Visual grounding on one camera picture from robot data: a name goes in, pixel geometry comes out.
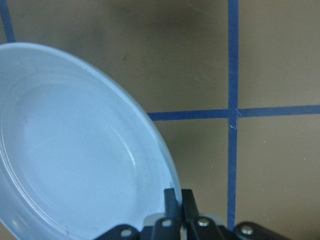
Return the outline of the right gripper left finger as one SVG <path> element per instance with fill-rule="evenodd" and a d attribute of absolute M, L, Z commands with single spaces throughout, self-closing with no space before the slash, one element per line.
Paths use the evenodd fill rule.
<path fill-rule="evenodd" d="M 181 208 L 174 188 L 166 188 L 164 191 L 164 222 L 180 222 Z"/>

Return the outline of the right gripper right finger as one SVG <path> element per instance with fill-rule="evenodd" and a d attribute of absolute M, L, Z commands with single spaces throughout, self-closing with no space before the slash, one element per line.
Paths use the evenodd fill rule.
<path fill-rule="evenodd" d="M 189 224 L 192 223 L 195 219 L 199 217 L 199 211 L 197 208 L 196 200 L 191 189 L 182 189 L 182 219 L 183 223 Z"/>

